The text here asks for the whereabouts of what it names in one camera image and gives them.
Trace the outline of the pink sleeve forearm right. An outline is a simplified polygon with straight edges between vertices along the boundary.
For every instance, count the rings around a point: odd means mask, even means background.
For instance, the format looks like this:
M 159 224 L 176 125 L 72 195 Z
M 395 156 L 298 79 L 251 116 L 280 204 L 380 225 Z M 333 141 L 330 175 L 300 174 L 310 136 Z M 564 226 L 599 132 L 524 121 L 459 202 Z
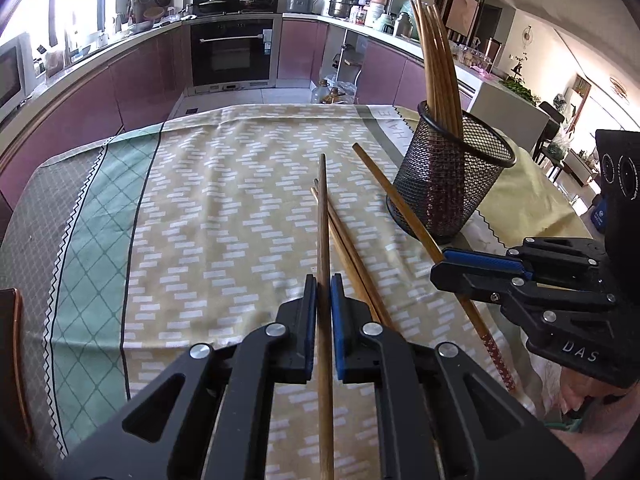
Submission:
M 593 479 L 614 456 L 637 419 L 637 413 L 614 412 L 606 406 L 589 414 L 578 432 L 551 432 L 580 459 L 586 478 Z

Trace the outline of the right hand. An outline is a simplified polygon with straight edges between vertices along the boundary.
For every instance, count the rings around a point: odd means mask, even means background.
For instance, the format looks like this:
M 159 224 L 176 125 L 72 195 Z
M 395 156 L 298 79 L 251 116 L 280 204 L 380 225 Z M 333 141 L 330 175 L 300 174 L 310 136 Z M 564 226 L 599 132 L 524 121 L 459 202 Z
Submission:
M 578 410 L 588 399 L 592 404 L 577 431 L 555 430 L 560 436 L 578 434 L 612 436 L 628 434 L 639 416 L 639 383 L 629 388 L 616 388 L 605 382 L 563 368 L 560 376 L 560 407 L 564 413 Z

